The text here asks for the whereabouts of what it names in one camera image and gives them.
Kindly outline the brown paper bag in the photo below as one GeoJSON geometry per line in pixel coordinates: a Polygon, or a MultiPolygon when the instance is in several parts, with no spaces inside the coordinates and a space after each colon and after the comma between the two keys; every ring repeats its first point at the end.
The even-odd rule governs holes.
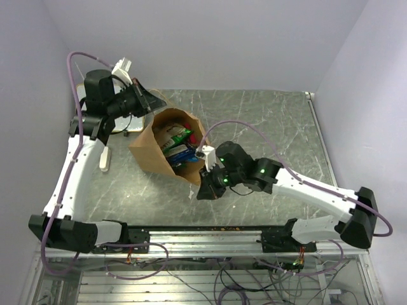
{"type": "Polygon", "coordinates": [[[176,107],[161,93],[158,96],[167,106],[153,112],[151,122],[128,148],[145,172],[199,185],[204,162],[195,156],[195,149],[205,135],[204,126],[196,116],[176,107]]]}

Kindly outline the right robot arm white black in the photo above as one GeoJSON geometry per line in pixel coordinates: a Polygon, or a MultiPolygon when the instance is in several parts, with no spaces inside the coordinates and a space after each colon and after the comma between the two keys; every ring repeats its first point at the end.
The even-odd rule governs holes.
{"type": "Polygon", "coordinates": [[[278,161],[254,159],[231,141],[218,148],[203,146],[196,156],[204,161],[198,200],[217,200],[227,189],[242,184],[251,192],[290,196],[326,212],[325,217],[316,219],[288,220],[277,237],[285,250],[292,252],[322,240],[341,240],[360,249],[371,247],[378,218],[371,189],[353,191],[309,179],[278,161]]]}

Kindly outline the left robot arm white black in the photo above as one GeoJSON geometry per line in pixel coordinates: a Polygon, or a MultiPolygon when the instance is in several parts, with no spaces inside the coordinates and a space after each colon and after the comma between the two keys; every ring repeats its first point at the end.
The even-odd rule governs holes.
{"type": "Polygon", "coordinates": [[[85,97],[71,120],[66,159],[55,190],[41,215],[32,215],[29,229],[41,248],[87,254],[108,244],[115,252],[130,243],[128,226],[118,220],[86,222],[84,204],[92,172],[118,118],[141,118],[166,105],[128,72],[92,70],[84,79],[85,97]]]}

